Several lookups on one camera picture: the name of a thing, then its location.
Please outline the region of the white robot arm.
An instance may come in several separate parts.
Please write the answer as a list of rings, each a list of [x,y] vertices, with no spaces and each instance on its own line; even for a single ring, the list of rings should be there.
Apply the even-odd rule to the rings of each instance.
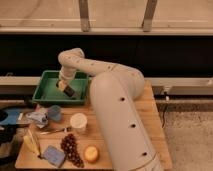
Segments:
[[[164,171],[134,104],[144,76],[126,65],[87,59],[79,48],[58,55],[59,79],[72,80],[80,70],[92,76],[90,103],[116,171]]]

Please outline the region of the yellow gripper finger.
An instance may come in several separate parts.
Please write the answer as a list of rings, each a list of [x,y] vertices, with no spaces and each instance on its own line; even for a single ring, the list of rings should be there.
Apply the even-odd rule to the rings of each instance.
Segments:
[[[60,91],[64,91],[66,88],[66,84],[61,80],[56,83],[56,86]]]

